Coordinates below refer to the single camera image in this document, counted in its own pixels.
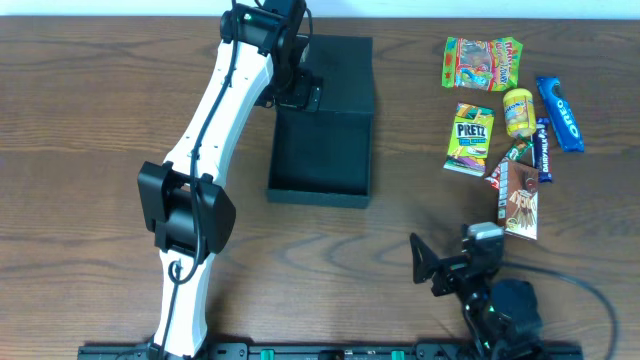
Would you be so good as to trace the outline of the blue Oreo pack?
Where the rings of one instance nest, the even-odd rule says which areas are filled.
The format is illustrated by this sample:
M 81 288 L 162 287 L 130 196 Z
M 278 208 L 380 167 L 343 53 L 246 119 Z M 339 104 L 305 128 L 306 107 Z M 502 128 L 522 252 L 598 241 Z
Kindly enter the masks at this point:
M 539 76 L 536 85 L 564 152 L 583 152 L 584 139 L 558 77 Z

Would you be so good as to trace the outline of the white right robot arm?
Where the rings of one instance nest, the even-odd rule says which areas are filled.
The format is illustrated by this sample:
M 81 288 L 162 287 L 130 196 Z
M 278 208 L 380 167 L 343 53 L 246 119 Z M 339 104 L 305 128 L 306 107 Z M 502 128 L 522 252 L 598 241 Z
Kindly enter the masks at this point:
M 466 229 L 463 251 L 441 258 L 415 233 L 409 236 L 413 282 L 430 281 L 436 297 L 456 295 L 471 335 L 459 359 L 547 359 L 533 286 L 517 279 L 495 282 L 503 266 L 504 232 Z

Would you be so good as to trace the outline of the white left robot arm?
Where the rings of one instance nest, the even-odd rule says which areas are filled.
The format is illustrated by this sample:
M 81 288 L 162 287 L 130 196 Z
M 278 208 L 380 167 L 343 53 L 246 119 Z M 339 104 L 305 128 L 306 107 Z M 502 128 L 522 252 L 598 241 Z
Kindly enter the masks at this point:
M 163 267 L 159 326 L 150 359 L 201 359 L 213 261 L 228 242 L 236 208 L 226 194 L 231 157 L 256 106 L 314 111 L 321 86 L 301 68 L 312 35 L 304 0 L 233 2 L 220 19 L 213 72 L 185 132 L 137 184 L 144 222 Z

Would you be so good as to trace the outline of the green gummy worms bag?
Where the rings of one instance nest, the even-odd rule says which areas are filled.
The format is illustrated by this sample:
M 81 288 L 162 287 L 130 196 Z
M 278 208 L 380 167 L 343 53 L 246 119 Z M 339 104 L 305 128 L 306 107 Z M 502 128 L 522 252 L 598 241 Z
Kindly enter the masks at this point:
M 523 45 L 513 37 L 491 41 L 449 37 L 445 43 L 441 85 L 502 92 L 516 88 Z

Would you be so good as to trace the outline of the black fabric storage box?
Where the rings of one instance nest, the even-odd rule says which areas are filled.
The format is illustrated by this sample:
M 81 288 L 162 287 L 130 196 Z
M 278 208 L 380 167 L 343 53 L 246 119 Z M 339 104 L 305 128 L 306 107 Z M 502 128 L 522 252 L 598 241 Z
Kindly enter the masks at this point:
M 308 108 L 276 113 L 266 196 L 273 203 L 365 208 L 375 116 L 371 37 L 315 35 L 300 68 Z

